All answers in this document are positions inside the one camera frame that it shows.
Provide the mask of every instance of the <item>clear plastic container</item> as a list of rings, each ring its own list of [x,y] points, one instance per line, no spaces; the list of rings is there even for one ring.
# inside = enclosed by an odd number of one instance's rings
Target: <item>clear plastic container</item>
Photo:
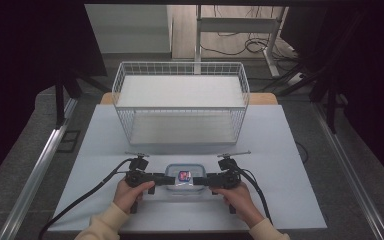
[[[194,177],[205,177],[205,168],[200,164],[170,164],[166,168],[166,176],[175,177],[174,185],[167,186],[173,195],[200,194],[204,186],[194,186]]]

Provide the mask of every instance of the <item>black curtain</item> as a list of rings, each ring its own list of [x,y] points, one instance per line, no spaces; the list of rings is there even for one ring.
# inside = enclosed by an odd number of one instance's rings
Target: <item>black curtain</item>
[[[384,166],[384,3],[369,9],[340,62],[345,114]]]
[[[0,1],[0,165],[37,94],[57,77],[72,77],[70,69],[106,75],[82,2]]]

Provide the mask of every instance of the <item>gray floor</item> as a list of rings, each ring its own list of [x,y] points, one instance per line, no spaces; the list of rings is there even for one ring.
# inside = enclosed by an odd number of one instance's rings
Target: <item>gray floor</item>
[[[291,54],[287,48],[279,47],[282,53]],[[112,86],[118,64],[122,60],[171,60],[159,59],[158,56],[152,55],[142,57],[107,55],[104,56],[104,59],[109,76],[97,77],[96,79],[108,87]],[[235,59],[235,61],[244,63],[252,91],[258,91],[273,81],[268,80],[270,74],[264,60],[261,58],[255,60],[249,58]],[[283,63],[282,66],[288,69],[293,65],[292,63]],[[79,83],[84,94],[75,111],[76,116],[82,117],[74,118],[73,121],[76,127],[71,127],[69,130],[81,130],[81,141],[85,134],[84,129],[87,128],[90,116],[93,113],[94,105],[99,103],[103,93],[81,80],[79,80]],[[287,83],[281,83],[276,87],[276,90],[285,86],[287,86]],[[279,104],[284,108],[295,140],[308,151],[308,160],[304,166],[316,193],[328,229],[314,231],[285,230],[285,232],[290,234],[292,239],[375,239],[365,215],[344,177],[343,170],[334,157],[333,149],[330,147],[326,135],[317,120],[313,104],[308,100],[307,94],[310,89],[311,85],[289,96],[278,98],[278,100]],[[0,167],[0,230],[55,127],[54,97],[52,88],[37,96],[35,112]],[[350,126],[342,113],[342,109],[337,110],[336,116],[337,136],[384,220],[384,168]],[[70,147],[62,144],[60,150]],[[80,144],[77,144],[71,153],[56,153],[37,197],[34,199],[21,225],[17,239],[35,239],[40,228],[53,215],[79,147]],[[304,150],[300,146],[297,147],[303,158],[305,158]],[[47,239],[72,239],[75,235],[76,233],[52,233],[47,234]]]

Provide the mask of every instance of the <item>metal rail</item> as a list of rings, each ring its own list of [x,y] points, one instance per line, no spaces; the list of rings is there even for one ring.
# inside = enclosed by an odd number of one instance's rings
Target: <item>metal rail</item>
[[[67,126],[70,122],[71,115],[76,107],[77,100],[70,99],[65,107],[65,120],[59,129],[54,129],[51,136],[48,139],[45,147],[36,165],[33,168],[32,173],[27,179],[23,190],[21,191],[18,199],[12,208],[4,226],[0,232],[0,239],[14,239],[17,232],[24,220],[24,217],[29,210],[29,207],[36,195],[37,190],[45,176],[46,170],[52,161],[52,158],[57,150],[58,144],[60,143]]]
[[[345,153],[344,148],[341,145],[336,134],[330,132],[329,126],[327,125],[325,119],[325,114],[321,107],[321,104],[313,103],[314,111],[318,117],[320,125],[323,128],[324,133],[335,152],[336,159],[338,160],[339,165],[344,171],[345,177],[350,184],[351,190],[353,191],[358,204],[360,205],[363,213],[370,225],[370,228],[373,230],[373,233],[376,239],[384,240],[384,223],[382,217],[380,216],[376,205],[373,200],[370,198],[363,184],[357,176],[357,173],[352,166],[350,159]]]

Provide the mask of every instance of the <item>metal frame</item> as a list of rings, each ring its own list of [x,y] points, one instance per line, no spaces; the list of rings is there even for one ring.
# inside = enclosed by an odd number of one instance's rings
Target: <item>metal frame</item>
[[[329,130],[328,124],[324,121],[325,114],[321,104],[313,103],[313,109],[317,115],[320,125],[324,133],[326,134],[327,140],[335,152],[336,159],[341,166],[348,183],[350,184],[351,190],[353,191],[358,204],[363,210],[364,215],[367,218],[367,222],[370,225],[376,239],[384,240],[384,223],[382,217],[377,210],[375,203],[370,198],[363,183],[360,181],[354,167],[351,164],[342,144],[336,134],[332,134]]]
[[[57,151],[58,144],[60,143],[67,126],[70,122],[71,115],[76,107],[77,100],[70,99],[65,107],[65,120],[59,129],[54,129],[46,143],[39,159],[34,166],[32,173],[27,179],[23,190],[18,196],[17,202],[12,208],[4,226],[0,231],[0,239],[14,239],[21,224],[23,223],[24,217],[36,196],[36,192],[42,183],[43,177],[45,176],[46,170],[52,161],[52,158]]]
[[[249,18],[203,18],[201,5],[197,6],[195,62],[201,62],[201,33],[202,32],[241,32],[241,33],[270,33],[268,46],[264,49],[264,57],[273,78],[279,78],[279,71],[273,60],[273,47],[282,23],[285,7],[275,19],[249,19]]]

